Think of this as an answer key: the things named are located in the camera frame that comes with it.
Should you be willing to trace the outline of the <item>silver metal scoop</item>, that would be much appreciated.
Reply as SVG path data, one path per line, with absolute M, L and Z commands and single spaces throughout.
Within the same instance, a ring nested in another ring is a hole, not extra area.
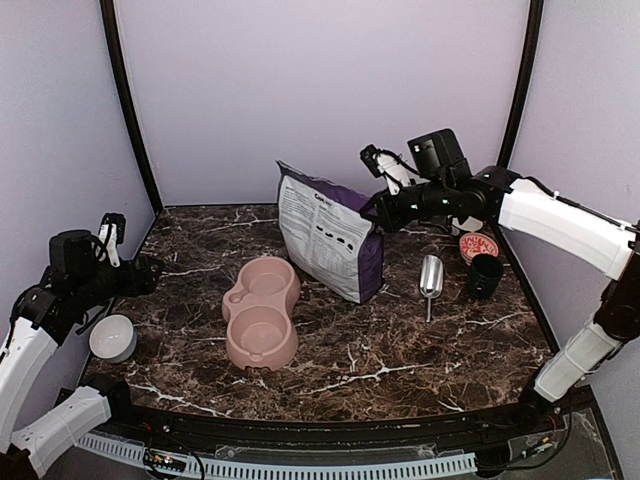
M 431 304 L 438 298 L 443 289 L 444 266 L 441 259 L 435 255 L 426 255 L 423 258 L 419 289 L 426 301 L 426 322 L 431 321 Z

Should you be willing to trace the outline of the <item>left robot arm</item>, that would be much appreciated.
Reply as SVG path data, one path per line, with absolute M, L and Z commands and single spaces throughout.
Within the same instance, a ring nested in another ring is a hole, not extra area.
M 15 423 L 34 382 L 88 310 L 114 297 L 155 291 L 164 264 L 141 255 L 119 266 L 87 261 L 65 272 L 48 267 L 16 301 L 1 350 L 1 476 L 40 479 L 79 439 L 106 423 L 120 436 L 141 427 L 123 380 L 94 376 L 62 403 L 21 430 Z

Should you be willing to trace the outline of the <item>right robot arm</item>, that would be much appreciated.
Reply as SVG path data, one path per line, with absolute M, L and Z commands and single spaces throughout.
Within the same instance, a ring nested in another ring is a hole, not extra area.
M 534 432 L 551 406 L 623 345 L 639 336 L 639 228 L 609 218 L 544 187 L 533 177 L 498 166 L 455 178 L 449 168 L 417 183 L 403 166 L 370 167 L 387 182 L 362 208 L 363 218 L 396 232 L 431 216 L 494 221 L 589 263 L 610 283 L 585 326 L 548 360 L 510 413 L 521 434 Z

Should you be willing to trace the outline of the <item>purple white pet food bag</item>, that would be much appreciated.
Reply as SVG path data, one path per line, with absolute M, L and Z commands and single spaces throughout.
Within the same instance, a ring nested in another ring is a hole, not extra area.
M 363 304 L 383 284 L 384 238 L 361 217 L 368 198 L 276 162 L 278 222 L 289 258 L 344 299 Z

